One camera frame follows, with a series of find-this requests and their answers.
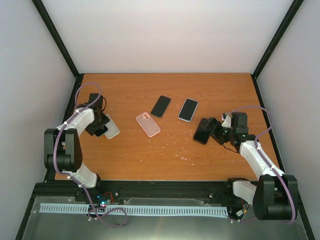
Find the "black phone case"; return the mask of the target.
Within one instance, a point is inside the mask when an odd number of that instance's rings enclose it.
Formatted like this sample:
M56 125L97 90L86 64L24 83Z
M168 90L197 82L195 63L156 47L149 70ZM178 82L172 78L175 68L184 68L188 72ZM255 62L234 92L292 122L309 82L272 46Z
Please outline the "black phone case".
M211 133L202 130L201 127L200 127L200 122L199 122L199 124L197 126L197 129L196 129L194 135L193 135L193 140L195 142L200 143L200 144L206 145L208 140L209 140L209 138L210 138Z

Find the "phone with teal edge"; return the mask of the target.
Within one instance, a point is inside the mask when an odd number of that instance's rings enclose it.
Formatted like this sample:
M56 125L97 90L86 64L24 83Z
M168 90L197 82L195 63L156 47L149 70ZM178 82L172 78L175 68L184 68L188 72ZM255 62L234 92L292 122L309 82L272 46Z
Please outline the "phone with teal edge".
M103 126L102 128L97 129L94 134L97 137L101 137L102 135L104 135L106 132L108 131L108 128L106 126Z

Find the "white phone case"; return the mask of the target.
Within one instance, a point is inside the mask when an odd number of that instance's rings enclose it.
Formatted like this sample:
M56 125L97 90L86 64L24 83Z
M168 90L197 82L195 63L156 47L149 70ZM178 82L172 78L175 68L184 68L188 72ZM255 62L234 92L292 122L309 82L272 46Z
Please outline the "white phone case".
M109 121L104 125L107 128L104 135L110 140L117 136L120 133L120 130L109 114L106 114L106 117L109 119Z

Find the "pink phone case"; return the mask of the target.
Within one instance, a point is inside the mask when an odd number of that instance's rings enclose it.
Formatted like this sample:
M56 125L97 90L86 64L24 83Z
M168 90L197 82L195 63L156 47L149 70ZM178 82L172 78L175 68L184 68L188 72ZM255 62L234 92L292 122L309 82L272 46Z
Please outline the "pink phone case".
M141 113L135 119L148 137L151 138L160 133L160 127L147 112Z

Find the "black phone green edge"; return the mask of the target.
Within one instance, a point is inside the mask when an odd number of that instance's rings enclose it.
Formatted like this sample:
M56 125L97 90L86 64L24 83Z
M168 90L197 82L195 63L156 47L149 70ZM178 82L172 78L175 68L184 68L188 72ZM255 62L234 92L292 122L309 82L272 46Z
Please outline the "black phone green edge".
M171 98L161 95L155 103L150 114L157 118L162 118L170 102Z

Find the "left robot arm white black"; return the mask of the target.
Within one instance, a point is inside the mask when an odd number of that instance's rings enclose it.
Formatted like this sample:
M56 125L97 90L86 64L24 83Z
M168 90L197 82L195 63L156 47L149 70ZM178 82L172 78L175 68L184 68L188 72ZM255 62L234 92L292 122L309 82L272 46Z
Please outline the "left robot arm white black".
M75 112L60 126L44 132L44 166L58 174L66 175L78 186L87 188L86 195L92 201L103 198L104 188L99 185L99 175L83 163L80 135L100 137L109 129L111 118L104 114L105 97L91 93L88 102L76 107Z

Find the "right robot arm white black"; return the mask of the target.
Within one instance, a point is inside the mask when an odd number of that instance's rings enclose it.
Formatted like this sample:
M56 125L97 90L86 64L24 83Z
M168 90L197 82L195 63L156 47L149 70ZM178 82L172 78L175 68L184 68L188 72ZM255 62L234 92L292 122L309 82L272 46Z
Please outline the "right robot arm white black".
M244 112L223 114L200 120L197 131L212 137L219 145L230 143L249 164L257 177L257 185L248 180L232 182L233 195L252 206L258 220L280 220L289 224L297 217L298 182L285 174L268 157L254 134L249 133L248 116Z

